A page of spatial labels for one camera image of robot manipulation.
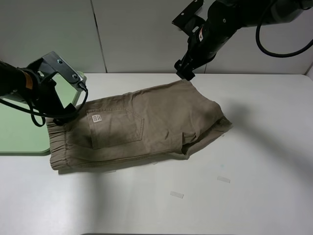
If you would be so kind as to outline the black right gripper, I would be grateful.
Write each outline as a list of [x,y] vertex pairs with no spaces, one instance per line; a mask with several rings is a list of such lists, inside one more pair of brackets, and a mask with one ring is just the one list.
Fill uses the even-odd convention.
[[212,61],[220,49],[220,30],[217,24],[185,25],[182,30],[188,35],[187,52],[174,67],[181,79],[191,80],[195,77],[193,70]]

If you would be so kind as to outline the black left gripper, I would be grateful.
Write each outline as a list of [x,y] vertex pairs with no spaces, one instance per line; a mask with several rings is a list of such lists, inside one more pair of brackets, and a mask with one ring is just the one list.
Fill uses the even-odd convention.
[[[44,125],[46,118],[52,118],[57,125],[63,125],[76,118],[75,106],[72,103],[64,106],[57,94],[57,82],[53,78],[59,74],[48,82],[40,82],[31,70],[22,68],[22,71],[32,79],[32,88],[28,88],[22,97],[30,109],[31,119],[35,125]],[[37,122],[36,116],[41,117],[41,123]]]

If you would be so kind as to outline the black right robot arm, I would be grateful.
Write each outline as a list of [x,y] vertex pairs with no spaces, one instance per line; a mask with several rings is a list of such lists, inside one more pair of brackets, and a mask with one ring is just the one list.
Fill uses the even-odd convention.
[[311,0],[216,0],[208,8],[206,20],[197,15],[203,3],[202,0],[192,1],[172,21],[188,36],[187,52],[174,65],[181,79],[192,80],[195,77],[193,71],[214,60],[222,46],[243,27],[256,27],[257,47],[270,57],[294,57],[313,45],[309,42],[296,52],[278,54],[266,50],[260,41],[263,25],[292,22],[312,8]]

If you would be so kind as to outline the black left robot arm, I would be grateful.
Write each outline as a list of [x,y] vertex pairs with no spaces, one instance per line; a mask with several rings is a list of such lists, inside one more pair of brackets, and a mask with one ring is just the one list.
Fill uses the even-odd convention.
[[73,104],[63,106],[56,92],[56,72],[41,77],[30,68],[16,68],[5,62],[0,63],[0,103],[27,113],[32,122],[42,127],[45,119],[51,118],[63,125],[78,116]]

